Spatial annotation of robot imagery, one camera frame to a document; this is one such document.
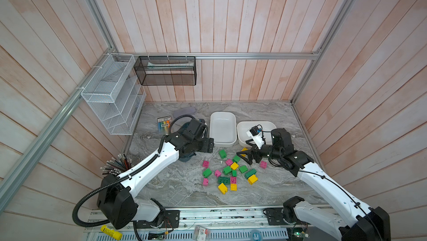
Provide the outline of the green lego brick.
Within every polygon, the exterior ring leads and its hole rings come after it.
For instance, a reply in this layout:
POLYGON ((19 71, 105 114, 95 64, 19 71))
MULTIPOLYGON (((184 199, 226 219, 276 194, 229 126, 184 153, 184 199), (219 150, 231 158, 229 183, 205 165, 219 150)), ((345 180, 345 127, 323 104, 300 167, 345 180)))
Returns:
POLYGON ((203 172, 202 175, 205 179, 209 178, 212 175, 212 171, 209 168, 206 168, 203 172))

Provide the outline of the pink lego brick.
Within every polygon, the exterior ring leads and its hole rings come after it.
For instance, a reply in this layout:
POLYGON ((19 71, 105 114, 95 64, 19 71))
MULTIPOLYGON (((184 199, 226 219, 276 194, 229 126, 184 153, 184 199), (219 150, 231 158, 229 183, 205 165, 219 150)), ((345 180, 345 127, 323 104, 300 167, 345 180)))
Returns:
POLYGON ((204 161, 203 163, 202 163, 202 166, 204 167, 204 168, 208 168, 209 167, 209 161, 204 161))

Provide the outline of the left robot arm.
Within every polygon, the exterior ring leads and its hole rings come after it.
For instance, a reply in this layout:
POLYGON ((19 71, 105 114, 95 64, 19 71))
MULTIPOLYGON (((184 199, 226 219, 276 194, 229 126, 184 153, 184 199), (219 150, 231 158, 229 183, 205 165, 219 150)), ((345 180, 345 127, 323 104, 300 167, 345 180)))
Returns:
POLYGON ((137 196, 155 176, 172 163, 186 162, 197 153, 212 153, 214 139, 208 137, 209 128, 203 119, 190 116, 176 132, 163 135, 159 147, 135 167, 114 176, 106 175, 101 186, 85 195, 72 211, 73 222, 85 228, 110 223, 122 229, 129 223, 139 222, 161 227, 166 224, 164 207, 155 199, 142 200, 137 196), (90 198, 97 197, 97 207, 106 217, 104 221, 84 222, 79 210, 90 198))

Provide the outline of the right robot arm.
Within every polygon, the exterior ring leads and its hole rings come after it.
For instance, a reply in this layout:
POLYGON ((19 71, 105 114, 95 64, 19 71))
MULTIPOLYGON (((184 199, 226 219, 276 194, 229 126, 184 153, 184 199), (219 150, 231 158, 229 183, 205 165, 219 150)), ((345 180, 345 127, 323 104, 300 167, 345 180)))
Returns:
POLYGON ((237 155, 248 164, 267 159, 273 166, 289 171, 316 191, 337 212, 333 215, 299 196, 283 203, 282 219, 288 224, 308 223, 338 241, 389 241, 390 216, 381 207, 372 208, 329 177, 307 153, 296 150, 284 128, 269 131, 272 143, 265 142, 261 125, 247 130, 250 150, 237 155))

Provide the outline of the green lego top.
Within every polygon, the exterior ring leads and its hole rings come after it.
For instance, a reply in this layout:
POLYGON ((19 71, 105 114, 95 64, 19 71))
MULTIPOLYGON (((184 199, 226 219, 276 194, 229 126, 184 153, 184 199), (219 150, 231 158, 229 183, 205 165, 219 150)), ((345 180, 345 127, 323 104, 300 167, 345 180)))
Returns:
POLYGON ((220 150, 219 151, 219 155, 220 155, 220 158, 221 159, 224 159, 224 158, 226 158, 227 157, 227 153, 225 152, 225 150, 220 150))

